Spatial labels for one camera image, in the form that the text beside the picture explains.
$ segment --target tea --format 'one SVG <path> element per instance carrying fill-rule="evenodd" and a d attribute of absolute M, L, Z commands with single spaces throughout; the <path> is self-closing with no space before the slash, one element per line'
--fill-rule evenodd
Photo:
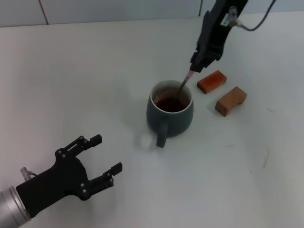
<path fill-rule="evenodd" d="M 176 113 L 184 110 L 187 107 L 187 105 L 183 104 L 174 97 L 167 97 L 165 99 L 159 100 L 155 102 L 155 105 L 168 113 Z"/>

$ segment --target table surface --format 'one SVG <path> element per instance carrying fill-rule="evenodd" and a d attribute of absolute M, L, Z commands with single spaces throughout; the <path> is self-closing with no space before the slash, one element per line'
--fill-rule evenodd
<path fill-rule="evenodd" d="M 89 179 L 123 164 L 113 188 L 66 197 L 24 227 L 303 227 L 303 19 L 233 28 L 222 59 L 187 84 L 191 126 L 163 149 L 146 124 L 149 92 L 183 79 L 201 18 L 1 28 L 0 189 L 23 182 L 21 167 L 51 167 L 80 135 L 103 137 L 78 156 Z M 215 70 L 227 82 L 205 95 L 196 83 Z M 247 99 L 223 117 L 216 101 L 235 86 Z"/>

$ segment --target wooden block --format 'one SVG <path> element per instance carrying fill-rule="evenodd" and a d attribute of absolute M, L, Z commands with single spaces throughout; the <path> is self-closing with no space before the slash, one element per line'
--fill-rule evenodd
<path fill-rule="evenodd" d="M 217 101 L 215 109 L 219 111 L 219 113 L 221 113 L 223 116 L 226 116 L 235 106 L 243 103 L 246 97 L 247 94 L 243 90 L 235 87 Z"/>
<path fill-rule="evenodd" d="M 204 77 L 202 80 L 198 81 L 197 87 L 203 91 L 204 94 L 209 93 L 215 88 L 226 82 L 227 78 L 219 70 Z"/>

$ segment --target mug handle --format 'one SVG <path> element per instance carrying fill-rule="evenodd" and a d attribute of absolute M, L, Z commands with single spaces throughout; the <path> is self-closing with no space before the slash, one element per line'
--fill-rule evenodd
<path fill-rule="evenodd" d="M 157 131 L 156 146 L 163 148 L 167 140 L 167 133 L 169 128 L 169 121 L 165 120 L 160 123 Z"/>

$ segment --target mug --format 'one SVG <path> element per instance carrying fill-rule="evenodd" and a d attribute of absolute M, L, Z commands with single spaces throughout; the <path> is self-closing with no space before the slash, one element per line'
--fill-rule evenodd
<path fill-rule="evenodd" d="M 193 118 L 193 96 L 184 86 L 178 96 L 179 102 L 186 106 L 179 112 L 166 112 L 156 106 L 160 100 L 175 97 L 181 82 L 168 80 L 158 83 L 150 92 L 147 105 L 147 122 L 157 134 L 156 145 L 164 147 L 167 137 L 174 137 L 183 133 L 190 126 Z"/>

